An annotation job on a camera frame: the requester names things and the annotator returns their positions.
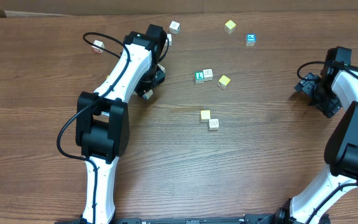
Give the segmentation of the plain I wooden block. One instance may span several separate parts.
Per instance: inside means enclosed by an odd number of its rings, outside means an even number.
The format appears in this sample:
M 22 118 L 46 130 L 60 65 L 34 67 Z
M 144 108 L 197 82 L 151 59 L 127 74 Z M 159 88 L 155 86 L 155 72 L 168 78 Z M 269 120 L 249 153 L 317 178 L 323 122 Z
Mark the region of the plain I wooden block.
M 204 81 L 211 81 L 213 79 L 213 71 L 211 69 L 203 70 Z

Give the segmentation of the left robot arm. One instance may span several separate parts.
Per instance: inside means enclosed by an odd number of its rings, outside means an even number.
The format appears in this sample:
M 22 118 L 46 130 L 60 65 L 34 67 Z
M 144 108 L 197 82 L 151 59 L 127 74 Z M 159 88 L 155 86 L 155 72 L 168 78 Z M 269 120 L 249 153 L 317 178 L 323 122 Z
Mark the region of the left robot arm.
M 120 59 L 106 81 L 77 100 L 76 145 L 87 168 L 86 205 L 80 223 L 113 223 L 114 179 L 129 142 L 128 102 L 132 94 L 148 98 L 164 82 L 158 66 L 168 51 L 167 33 L 149 25 L 146 33 L 125 36 Z

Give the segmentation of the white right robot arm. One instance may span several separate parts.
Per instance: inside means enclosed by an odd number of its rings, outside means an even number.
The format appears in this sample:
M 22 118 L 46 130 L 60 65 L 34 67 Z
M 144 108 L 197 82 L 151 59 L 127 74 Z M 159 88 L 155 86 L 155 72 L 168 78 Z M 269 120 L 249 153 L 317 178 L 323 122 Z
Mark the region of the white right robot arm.
M 321 73 L 300 77 L 295 86 L 327 118 L 340 109 L 345 113 L 326 143 L 322 171 L 262 223 L 329 223 L 326 211 L 358 188 L 358 67 L 351 64 L 351 55 L 345 47 L 329 49 Z

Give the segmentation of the yellow S wooden block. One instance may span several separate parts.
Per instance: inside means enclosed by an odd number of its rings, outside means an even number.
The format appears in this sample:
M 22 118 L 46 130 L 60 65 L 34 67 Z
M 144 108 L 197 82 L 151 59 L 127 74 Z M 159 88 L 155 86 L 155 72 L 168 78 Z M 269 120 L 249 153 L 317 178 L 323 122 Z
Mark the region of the yellow S wooden block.
M 208 122 L 211 119 L 211 111 L 210 110 L 201 110 L 200 111 L 200 121 L 202 123 Z

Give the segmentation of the green L wooden block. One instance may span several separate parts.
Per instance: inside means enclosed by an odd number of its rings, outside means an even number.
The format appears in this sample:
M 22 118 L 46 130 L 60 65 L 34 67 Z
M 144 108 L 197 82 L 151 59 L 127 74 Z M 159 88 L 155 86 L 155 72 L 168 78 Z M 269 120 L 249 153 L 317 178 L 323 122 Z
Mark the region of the green L wooden block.
M 202 71 L 195 72 L 195 83 L 204 83 L 204 73 Z

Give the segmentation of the yellow top duck block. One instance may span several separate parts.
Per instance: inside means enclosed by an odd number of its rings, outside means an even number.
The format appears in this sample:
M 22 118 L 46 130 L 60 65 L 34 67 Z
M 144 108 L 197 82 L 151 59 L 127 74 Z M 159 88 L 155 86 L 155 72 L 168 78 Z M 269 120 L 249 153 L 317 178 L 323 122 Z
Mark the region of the yellow top duck block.
M 230 81 L 231 79 L 229 77 L 222 75 L 221 78 L 218 80 L 218 86 L 222 89 L 226 89 Z

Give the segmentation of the red bird yellow block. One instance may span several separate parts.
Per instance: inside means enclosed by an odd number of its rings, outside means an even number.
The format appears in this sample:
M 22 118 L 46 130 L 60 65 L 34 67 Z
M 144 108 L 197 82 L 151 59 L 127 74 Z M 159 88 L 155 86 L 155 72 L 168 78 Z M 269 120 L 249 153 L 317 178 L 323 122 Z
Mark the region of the red bird yellow block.
M 143 94 L 143 98 L 148 100 L 153 95 L 153 90 L 149 90 Z

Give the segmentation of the engraved plain wooden block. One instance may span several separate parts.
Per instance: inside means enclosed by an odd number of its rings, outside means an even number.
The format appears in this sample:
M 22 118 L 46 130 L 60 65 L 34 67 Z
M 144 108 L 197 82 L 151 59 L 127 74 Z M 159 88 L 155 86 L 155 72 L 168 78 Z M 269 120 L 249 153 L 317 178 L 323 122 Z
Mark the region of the engraved plain wooden block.
M 209 130 L 217 131 L 219 129 L 219 120 L 218 119 L 210 119 L 208 121 Z

